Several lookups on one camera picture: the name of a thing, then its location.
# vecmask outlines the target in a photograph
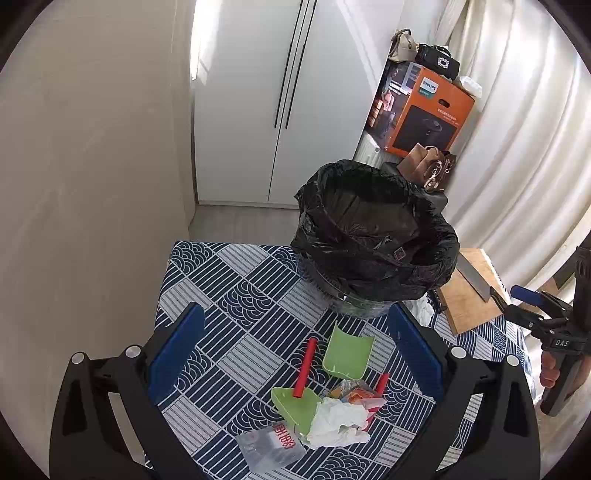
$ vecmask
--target wall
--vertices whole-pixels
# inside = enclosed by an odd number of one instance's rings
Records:
[[[188,237],[194,0],[54,0],[0,73],[0,410],[47,471],[70,355],[150,335]]]
[[[398,28],[410,28],[417,43],[429,43],[430,32],[437,27],[446,4],[447,0],[407,0]]]

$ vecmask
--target black door handle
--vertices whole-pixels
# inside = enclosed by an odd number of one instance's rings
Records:
[[[294,91],[291,94],[290,108],[287,111],[287,120],[285,120],[285,128],[287,128],[287,125],[290,122],[291,107],[294,104],[294,97],[296,96],[297,79],[300,77],[301,61],[304,59],[304,53],[306,52],[306,44],[308,43],[308,35],[310,35],[310,30],[312,28],[312,21],[314,20],[314,12],[316,11],[316,4],[317,3],[318,3],[318,0],[314,0],[314,6],[312,7],[312,15],[310,17],[310,25],[308,25],[308,31],[306,32],[306,39],[304,40],[304,46],[301,49],[300,62],[298,63],[297,72],[295,74],[295,79],[296,80],[294,82]]]
[[[277,128],[277,120],[279,119],[279,108],[281,107],[281,98],[283,97],[283,88],[285,86],[285,76],[287,75],[287,66],[290,64],[291,49],[294,45],[294,38],[296,37],[297,24],[300,19],[301,6],[304,4],[304,0],[300,0],[300,9],[298,10],[297,17],[295,18],[294,32],[291,34],[290,49],[287,51],[287,58],[285,59],[285,68],[283,70],[283,80],[281,81],[281,91],[279,92],[279,101],[277,102],[277,111],[275,113],[275,125],[273,128]]]

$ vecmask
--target table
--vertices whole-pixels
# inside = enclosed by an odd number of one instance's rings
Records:
[[[160,291],[156,326],[169,325],[190,301],[205,309],[205,334],[159,408],[189,454],[213,479],[379,479],[434,406],[402,361],[387,333],[386,317],[361,320],[331,311],[290,247],[176,243]],[[369,428],[370,442],[309,450],[287,469],[250,473],[233,437],[281,420],[271,402],[271,388],[294,385],[310,336],[319,341],[308,386],[326,395],[339,382],[322,370],[335,321],[347,333],[376,338],[364,376],[370,386],[376,385],[381,372],[391,373],[384,394],[388,403]],[[505,354],[516,355],[535,396],[519,327],[499,316],[456,337],[444,314],[434,315],[430,326],[447,343],[461,345],[476,358],[500,361]],[[460,455],[480,397],[472,396],[441,466]]]

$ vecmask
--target white cabinet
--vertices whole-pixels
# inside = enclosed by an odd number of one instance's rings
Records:
[[[295,205],[320,166],[352,158],[403,3],[222,0],[196,80],[200,202]]]

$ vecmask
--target blue gripper pad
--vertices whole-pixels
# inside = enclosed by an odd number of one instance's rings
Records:
[[[409,367],[421,392],[435,401],[443,399],[443,368],[441,363],[399,305],[388,311],[388,329],[402,359]]]
[[[197,342],[203,337],[205,314],[201,305],[195,305],[176,326],[150,365],[148,396],[154,405],[172,392],[178,375]]]
[[[532,305],[532,307],[543,307],[544,305],[542,295],[536,291],[520,287],[519,285],[513,285],[511,287],[511,297],[524,301],[527,304]]]

